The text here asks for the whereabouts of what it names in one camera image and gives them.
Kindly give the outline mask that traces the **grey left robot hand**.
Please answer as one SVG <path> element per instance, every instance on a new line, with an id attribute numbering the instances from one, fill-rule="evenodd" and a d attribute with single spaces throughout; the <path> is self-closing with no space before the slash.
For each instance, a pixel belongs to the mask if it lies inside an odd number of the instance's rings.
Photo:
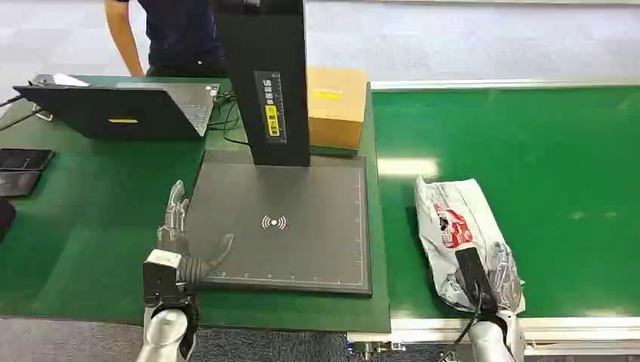
<path id="1" fill-rule="evenodd" d="M 235 239 L 234 234 L 225 234 L 219 245 L 222 253 L 213 259 L 203 259 L 192 256 L 189 252 L 189 242 L 186 239 L 186 213 L 189 199 L 185 197 L 185 187 L 181 179 L 176 181 L 169 192 L 165 208 L 164 223 L 157 229 L 158 248 L 178 254 L 180 264 L 177 268 L 177 279 L 193 289 L 203 288 L 214 269 L 230 254 Z"/>

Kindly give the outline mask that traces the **dark right robot hand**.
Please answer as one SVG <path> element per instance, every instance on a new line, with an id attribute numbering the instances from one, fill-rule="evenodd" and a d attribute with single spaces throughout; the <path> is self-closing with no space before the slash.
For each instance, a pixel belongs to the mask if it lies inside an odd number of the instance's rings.
<path id="1" fill-rule="evenodd" d="M 454 253 L 463 279 L 463 289 L 474 310 L 481 314 L 496 314 L 497 300 L 491 289 L 488 274 L 475 247 L 456 250 Z"/>

